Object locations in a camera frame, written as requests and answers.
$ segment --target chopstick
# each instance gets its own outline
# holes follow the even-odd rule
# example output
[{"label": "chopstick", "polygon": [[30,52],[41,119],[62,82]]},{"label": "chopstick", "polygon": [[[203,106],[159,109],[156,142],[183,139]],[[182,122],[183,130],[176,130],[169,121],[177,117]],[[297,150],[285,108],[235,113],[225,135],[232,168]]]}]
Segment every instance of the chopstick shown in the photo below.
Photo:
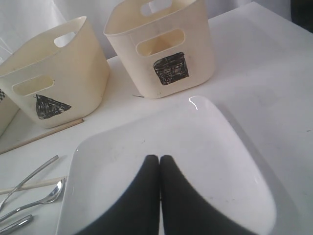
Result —
[{"label": "chopstick", "polygon": [[[44,181],[40,181],[38,183],[33,183],[33,184],[25,184],[18,191],[54,185],[54,184],[58,183],[63,178],[67,179],[67,176],[54,178],[54,179],[50,179],[50,180],[44,180]],[[0,195],[7,194],[7,193],[11,192],[13,189],[14,189],[14,187],[13,188],[0,189]]]},{"label": "chopstick", "polygon": [[5,149],[5,150],[2,150],[2,151],[0,150],[0,155],[3,154],[3,153],[9,152],[9,151],[11,151],[11,150],[13,150],[13,149],[16,149],[16,148],[22,147],[22,146],[24,146],[24,145],[27,145],[27,144],[29,144],[29,143],[32,143],[32,142],[34,142],[34,141],[40,140],[40,139],[42,139],[42,138],[44,138],[44,137],[53,135],[53,134],[55,134],[55,133],[57,133],[57,132],[63,131],[63,130],[65,130],[65,129],[68,129],[68,128],[72,127],[72,126],[78,125],[78,124],[82,123],[83,121],[84,121],[84,120],[83,120],[82,118],[81,118],[81,119],[78,119],[78,120],[70,121],[70,122],[68,122],[68,123],[66,123],[66,124],[63,124],[63,125],[61,125],[61,126],[55,128],[55,129],[53,129],[52,131],[48,131],[48,132],[46,132],[46,133],[44,133],[44,134],[42,134],[42,135],[39,135],[39,136],[37,136],[37,137],[34,137],[34,138],[32,138],[32,139],[29,139],[29,140],[26,140],[26,141],[24,141],[24,142],[18,143],[18,144],[14,145],[14,146],[12,146],[12,147],[10,147],[10,148],[7,148],[7,149]]}]

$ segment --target white wall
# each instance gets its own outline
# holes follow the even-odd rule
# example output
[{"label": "white wall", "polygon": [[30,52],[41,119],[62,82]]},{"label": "white wall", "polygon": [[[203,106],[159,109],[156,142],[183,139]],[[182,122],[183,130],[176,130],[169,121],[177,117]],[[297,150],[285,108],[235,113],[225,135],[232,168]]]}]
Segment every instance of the white wall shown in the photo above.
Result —
[{"label": "white wall", "polygon": [[[115,56],[104,25],[113,8],[123,0],[0,0],[0,61],[7,51],[16,51],[37,34],[79,16],[92,23],[105,54]],[[168,0],[157,0],[159,3]],[[290,0],[255,0],[290,20]],[[209,18],[222,14],[251,0],[206,0]]]}]

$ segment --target white plastic basket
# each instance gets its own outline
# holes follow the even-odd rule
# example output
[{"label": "white plastic basket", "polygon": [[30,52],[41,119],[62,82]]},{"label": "white plastic basket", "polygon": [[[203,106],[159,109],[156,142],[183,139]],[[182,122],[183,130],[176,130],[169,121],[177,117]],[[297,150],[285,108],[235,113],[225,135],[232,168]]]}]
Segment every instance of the white plastic basket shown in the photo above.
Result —
[{"label": "white plastic basket", "polygon": [[10,124],[18,110],[18,106],[0,89],[0,136]]},{"label": "white plastic basket", "polygon": [[204,0],[173,0],[144,16],[149,2],[124,0],[104,29],[139,92],[160,98],[208,80],[215,62]]},{"label": "white plastic basket", "polygon": [[[64,47],[55,39],[76,33]],[[36,123],[54,127],[84,117],[102,100],[109,65],[86,17],[25,43],[0,66],[0,87]]]}]

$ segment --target black square drawing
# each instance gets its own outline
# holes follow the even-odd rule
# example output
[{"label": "black square drawing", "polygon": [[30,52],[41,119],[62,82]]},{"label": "black square drawing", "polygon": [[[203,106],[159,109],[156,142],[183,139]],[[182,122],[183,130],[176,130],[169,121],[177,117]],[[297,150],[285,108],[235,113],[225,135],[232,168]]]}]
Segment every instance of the black square drawing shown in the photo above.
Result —
[{"label": "black square drawing", "polygon": [[0,89],[0,102],[5,98],[5,93]]},{"label": "black square drawing", "polygon": [[185,54],[183,52],[167,56],[157,60],[153,64],[162,85],[169,85],[183,78],[189,77],[186,65]]}]

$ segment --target white table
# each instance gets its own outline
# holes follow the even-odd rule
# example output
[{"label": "white table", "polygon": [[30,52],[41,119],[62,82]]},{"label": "white table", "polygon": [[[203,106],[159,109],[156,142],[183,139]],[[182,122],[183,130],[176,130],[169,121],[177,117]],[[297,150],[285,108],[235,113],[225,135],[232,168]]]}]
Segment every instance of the white table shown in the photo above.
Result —
[{"label": "white table", "polygon": [[[273,234],[313,234],[313,34],[256,3],[209,23],[218,68],[208,82],[158,100],[134,97],[139,93],[120,60],[110,59],[112,73],[100,107],[83,124],[0,155],[0,188],[16,185],[56,154],[61,159],[33,182],[67,175],[75,148],[87,137],[204,95],[229,120],[272,191]],[[41,134],[24,119],[20,112],[0,144]],[[15,193],[4,212],[46,196],[53,187]],[[53,235],[61,203],[22,212],[35,215],[35,221],[16,234]]]}]

